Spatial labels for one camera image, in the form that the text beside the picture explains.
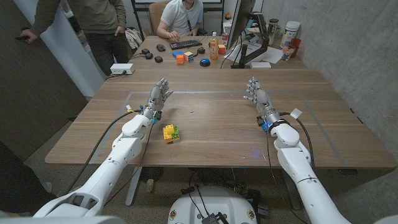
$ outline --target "blue object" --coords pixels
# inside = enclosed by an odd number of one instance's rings
[[[265,123],[265,124],[262,125],[262,129],[263,129],[265,132],[268,130],[267,123]]]
[[[248,25],[246,26],[246,28],[244,28],[244,35],[248,34],[248,28],[251,27],[251,25],[253,24],[253,20],[249,20]]]
[[[210,65],[210,60],[208,60],[207,58],[202,58],[200,59],[199,64],[203,67],[207,67]]]
[[[182,52],[181,50],[178,50],[178,51],[173,52],[173,56],[174,56],[175,58],[177,58],[177,55],[183,55],[183,54],[184,54],[184,52]]]

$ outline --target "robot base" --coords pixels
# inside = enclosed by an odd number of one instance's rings
[[[251,204],[240,194],[233,190],[219,186],[199,187],[200,194],[206,205],[209,214],[221,212],[228,223],[247,223],[256,224],[256,216]],[[203,206],[198,190],[190,193],[192,200],[198,206],[201,214],[207,217],[206,210]],[[176,223],[197,223],[201,224],[202,218],[198,209],[192,203],[189,194],[181,196],[174,202],[170,209],[168,224]]]

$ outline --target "black keyboard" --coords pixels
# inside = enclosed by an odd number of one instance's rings
[[[186,41],[181,41],[181,42],[177,42],[177,43],[171,43],[170,47],[172,48],[172,50],[177,50],[177,49],[193,47],[193,46],[197,46],[197,45],[201,45],[201,42],[198,39],[197,40],[186,40]]]

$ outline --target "wooden table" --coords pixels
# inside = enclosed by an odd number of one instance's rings
[[[246,84],[255,76],[277,111],[291,112],[294,108],[303,111],[300,119],[310,134],[317,167],[391,169],[396,166],[393,157],[329,83],[316,70],[303,69],[298,58],[280,61],[272,67],[278,69],[268,70],[227,69],[231,65],[229,60],[223,65],[225,69],[220,70],[222,57],[212,60],[209,67],[199,66],[196,58],[194,62],[177,65],[167,42],[148,37],[141,48],[149,49],[154,56],[161,55],[164,61],[134,58],[136,70],[132,75],[107,80],[45,161],[83,164],[109,123],[126,112],[125,104],[133,108],[145,105],[149,91],[165,77],[175,93],[166,101],[162,120],[153,127],[142,166],[266,167],[269,165],[266,134],[257,126],[254,104],[243,100]],[[155,49],[159,43],[166,46],[165,52]],[[132,117],[123,118],[114,126],[92,162],[103,162],[122,125]],[[297,128],[308,147],[298,123],[290,117],[286,119]],[[168,124],[178,126],[180,142],[164,142],[162,128]],[[273,140],[270,137],[268,143],[271,164],[279,167]],[[141,156],[131,164],[138,165],[140,160]]]

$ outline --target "plastic bottle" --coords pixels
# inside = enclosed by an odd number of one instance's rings
[[[288,21],[279,47],[284,48],[285,45],[289,45],[292,39],[296,37],[299,28],[300,28],[299,22]]]
[[[213,37],[210,40],[210,59],[217,59],[218,58],[218,39],[217,33],[213,32]]]
[[[268,45],[272,45],[274,43],[274,39],[275,39],[275,35],[276,35],[276,31],[277,31],[277,26],[278,26],[278,19],[270,19],[269,23],[268,23],[268,36],[269,36],[269,43]]]

